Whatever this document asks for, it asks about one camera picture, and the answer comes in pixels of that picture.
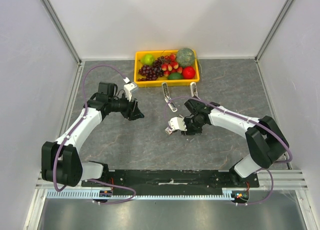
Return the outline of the red white staple box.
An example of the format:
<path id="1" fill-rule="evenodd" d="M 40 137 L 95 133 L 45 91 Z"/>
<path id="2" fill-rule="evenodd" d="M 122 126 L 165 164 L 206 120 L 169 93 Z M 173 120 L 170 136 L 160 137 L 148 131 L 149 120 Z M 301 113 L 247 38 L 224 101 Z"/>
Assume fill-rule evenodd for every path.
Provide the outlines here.
<path id="1" fill-rule="evenodd" d="M 174 132 L 174 128 L 168 126 L 165 128 L 165 132 L 168 134 L 168 135 L 171 135 L 173 132 Z"/>

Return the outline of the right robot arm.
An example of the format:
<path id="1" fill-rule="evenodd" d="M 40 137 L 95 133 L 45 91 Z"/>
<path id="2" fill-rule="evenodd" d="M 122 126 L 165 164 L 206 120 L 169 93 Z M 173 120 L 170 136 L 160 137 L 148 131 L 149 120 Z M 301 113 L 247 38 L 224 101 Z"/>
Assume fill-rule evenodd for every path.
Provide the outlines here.
<path id="1" fill-rule="evenodd" d="M 185 135 L 200 134 L 203 126 L 208 124 L 227 129 L 246 140 L 249 154 L 229 170 L 229 181 L 235 187 L 242 186 L 254 172 L 268 169 L 290 151 L 289 143 L 270 116 L 248 117 L 196 98 L 187 100 L 184 105 L 191 113 L 184 118 Z"/>

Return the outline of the white rectangular case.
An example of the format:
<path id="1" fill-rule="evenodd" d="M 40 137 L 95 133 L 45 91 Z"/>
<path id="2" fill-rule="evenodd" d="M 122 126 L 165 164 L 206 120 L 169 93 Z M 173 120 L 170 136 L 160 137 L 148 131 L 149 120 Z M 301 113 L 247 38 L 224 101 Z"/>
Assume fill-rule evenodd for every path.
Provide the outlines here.
<path id="1" fill-rule="evenodd" d="M 189 86 L 190 86 L 191 96 L 199 99 L 197 84 L 195 82 L 191 82 Z"/>

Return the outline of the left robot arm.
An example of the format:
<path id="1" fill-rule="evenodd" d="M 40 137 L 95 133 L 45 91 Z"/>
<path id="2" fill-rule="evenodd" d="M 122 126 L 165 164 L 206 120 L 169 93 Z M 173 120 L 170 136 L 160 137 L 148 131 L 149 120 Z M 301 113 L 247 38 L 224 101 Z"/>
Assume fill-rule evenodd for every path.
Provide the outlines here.
<path id="1" fill-rule="evenodd" d="M 92 179 L 99 187 L 106 186 L 110 175 L 104 171 L 105 165 L 98 162 L 80 160 L 80 150 L 91 134 L 107 115 L 120 113 L 129 121 L 143 118 L 133 92 L 138 89 L 135 83 L 123 86 L 123 94 L 117 96 L 118 86 L 101 82 L 98 90 L 84 104 L 75 122 L 53 142 L 45 142 L 41 148 L 41 177 L 52 182 L 58 192 L 58 185 L 74 187 L 79 182 Z"/>

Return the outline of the green white stapler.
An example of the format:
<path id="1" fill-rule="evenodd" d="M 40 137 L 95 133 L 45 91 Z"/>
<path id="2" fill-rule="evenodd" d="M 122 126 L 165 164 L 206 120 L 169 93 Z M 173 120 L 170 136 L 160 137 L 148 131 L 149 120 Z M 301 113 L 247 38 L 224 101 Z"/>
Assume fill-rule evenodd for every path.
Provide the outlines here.
<path id="1" fill-rule="evenodd" d="M 169 89 L 168 89 L 169 88 L 168 84 L 166 82 L 163 82 L 161 84 L 161 86 L 162 86 L 162 90 L 163 90 L 163 94 L 164 94 L 164 99 L 165 99 L 166 103 L 168 104 L 169 108 L 171 109 L 171 111 L 173 113 L 177 112 L 178 109 L 175 106 L 175 104 L 172 103 L 172 102 L 169 102 L 171 100 L 171 96 L 170 96 L 170 92 L 169 92 Z"/>

